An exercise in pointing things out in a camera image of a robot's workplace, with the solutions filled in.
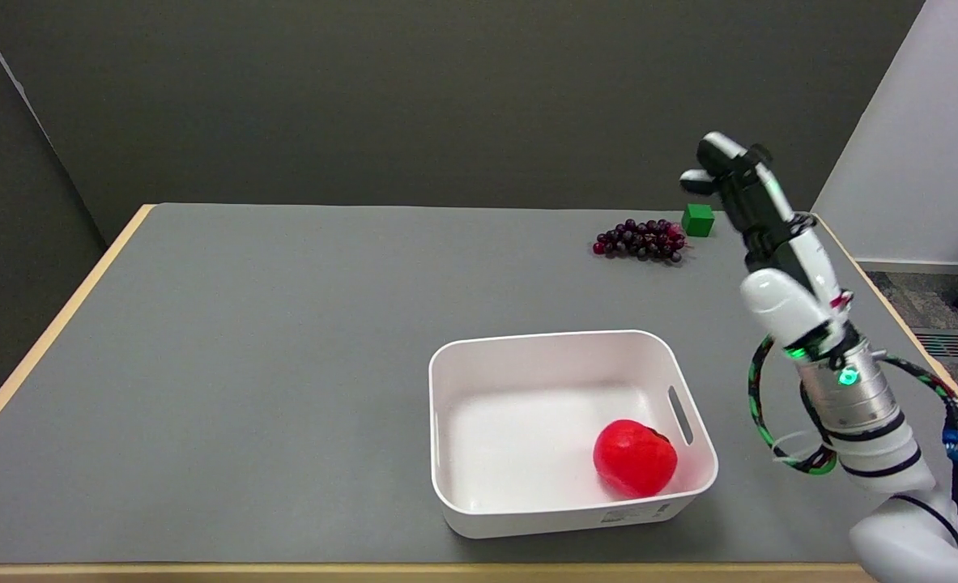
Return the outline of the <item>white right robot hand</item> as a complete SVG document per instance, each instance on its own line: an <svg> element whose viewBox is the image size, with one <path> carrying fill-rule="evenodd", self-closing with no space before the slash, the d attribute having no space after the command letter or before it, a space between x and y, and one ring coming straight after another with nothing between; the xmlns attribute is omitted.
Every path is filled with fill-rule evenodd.
<svg viewBox="0 0 958 583"><path fill-rule="evenodd" d="M813 215L798 213L760 144L743 147L716 130L696 149L698 167L679 178L683 191L717 195L746 250L740 294L749 313L790 358L827 360L862 339L849 322L842 288L816 235Z"/></svg>

